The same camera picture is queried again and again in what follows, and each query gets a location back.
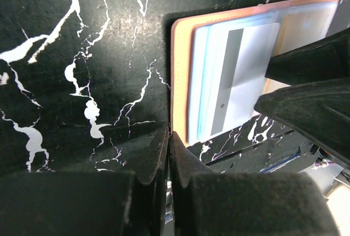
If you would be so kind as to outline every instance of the black marble surface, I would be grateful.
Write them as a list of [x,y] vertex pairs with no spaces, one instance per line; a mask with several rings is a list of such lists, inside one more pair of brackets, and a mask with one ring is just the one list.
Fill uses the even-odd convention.
[[[0,0],[0,176],[127,164],[169,122],[172,22],[275,1]],[[329,34],[349,10],[341,0]],[[205,163],[242,151],[236,170],[260,171],[306,142],[289,131],[261,115],[190,150]],[[293,142],[256,146],[276,136]]]

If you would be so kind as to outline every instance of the gray stripe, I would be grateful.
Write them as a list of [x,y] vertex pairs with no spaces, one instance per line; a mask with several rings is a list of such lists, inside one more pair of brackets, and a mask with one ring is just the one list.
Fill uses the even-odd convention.
[[229,36],[227,38],[223,71],[221,73],[211,135],[221,132],[224,128],[226,111],[228,109],[238,53],[240,52],[243,30],[244,29],[232,30],[229,32]]

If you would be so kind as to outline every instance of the stack of cards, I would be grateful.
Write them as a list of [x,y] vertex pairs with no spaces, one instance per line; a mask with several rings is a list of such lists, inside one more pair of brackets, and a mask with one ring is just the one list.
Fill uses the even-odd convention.
[[172,130],[204,142],[247,122],[272,55],[325,37],[338,0],[292,0],[187,17],[172,27]]

